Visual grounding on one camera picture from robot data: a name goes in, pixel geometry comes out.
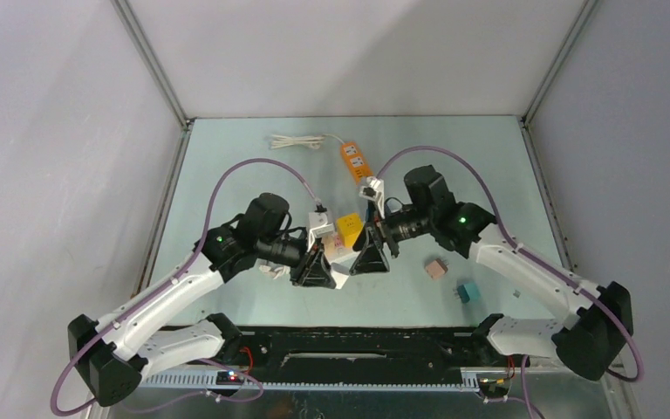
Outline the yellow cube socket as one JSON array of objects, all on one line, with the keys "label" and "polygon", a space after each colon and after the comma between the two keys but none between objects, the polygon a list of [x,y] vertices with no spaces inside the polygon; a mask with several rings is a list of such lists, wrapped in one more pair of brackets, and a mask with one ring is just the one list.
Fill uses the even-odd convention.
[{"label": "yellow cube socket", "polygon": [[339,217],[335,226],[342,245],[346,248],[352,248],[363,229],[363,222],[357,213],[351,213]]}]

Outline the orange power strip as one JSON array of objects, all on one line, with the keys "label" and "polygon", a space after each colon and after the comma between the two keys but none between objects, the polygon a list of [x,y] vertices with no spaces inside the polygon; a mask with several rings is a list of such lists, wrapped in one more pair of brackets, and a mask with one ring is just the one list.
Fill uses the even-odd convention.
[{"label": "orange power strip", "polygon": [[340,145],[340,156],[356,185],[373,176],[373,171],[362,150],[354,141]]}]

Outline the beige cube socket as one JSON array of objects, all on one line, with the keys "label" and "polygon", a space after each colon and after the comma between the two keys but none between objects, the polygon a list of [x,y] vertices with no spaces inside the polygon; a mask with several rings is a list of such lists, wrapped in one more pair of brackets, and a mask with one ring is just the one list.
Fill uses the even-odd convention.
[{"label": "beige cube socket", "polygon": [[337,253],[338,252],[338,235],[336,233],[329,234],[323,238],[323,245],[326,252]]}]

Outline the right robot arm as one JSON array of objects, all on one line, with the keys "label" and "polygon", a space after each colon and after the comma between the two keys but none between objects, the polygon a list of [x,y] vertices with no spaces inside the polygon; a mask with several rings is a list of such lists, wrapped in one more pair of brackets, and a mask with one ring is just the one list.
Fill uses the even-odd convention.
[{"label": "right robot arm", "polygon": [[494,365],[505,355],[559,360],[578,376],[597,381],[633,335],[629,291],[617,282],[598,285],[551,264],[511,236],[498,218],[475,203],[455,199],[442,174],[427,165],[404,177],[410,203],[387,213],[384,183],[366,178],[359,195],[368,201],[366,222],[354,245],[350,273],[382,273],[400,243],[430,236],[444,250],[488,267],[527,292],[550,313],[548,319],[492,314],[472,342],[474,357]]}]

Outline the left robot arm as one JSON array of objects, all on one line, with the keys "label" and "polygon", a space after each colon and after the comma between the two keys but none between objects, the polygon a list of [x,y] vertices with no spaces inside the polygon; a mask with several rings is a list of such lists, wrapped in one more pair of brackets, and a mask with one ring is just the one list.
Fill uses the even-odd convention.
[{"label": "left robot arm", "polygon": [[146,378],[188,361],[236,360],[241,333],[222,313],[175,331],[165,327],[260,260],[289,268],[294,285],[337,288],[322,244],[333,228],[325,207],[317,205],[305,227],[290,227],[290,219],[286,200],[262,193],[242,214],[207,230],[189,259],[161,282],[100,319],[84,314],[73,319],[67,327],[72,368],[93,402],[113,406]]}]

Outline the white multicolour power strip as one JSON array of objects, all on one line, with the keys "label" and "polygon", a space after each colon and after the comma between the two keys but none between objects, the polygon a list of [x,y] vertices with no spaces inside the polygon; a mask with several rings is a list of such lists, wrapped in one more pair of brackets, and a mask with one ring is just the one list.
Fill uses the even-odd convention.
[{"label": "white multicolour power strip", "polygon": [[346,248],[340,242],[338,236],[338,252],[330,253],[325,251],[325,258],[331,266],[331,275],[335,282],[335,288],[340,290],[350,277],[350,267],[358,256],[358,252],[352,248]]}]

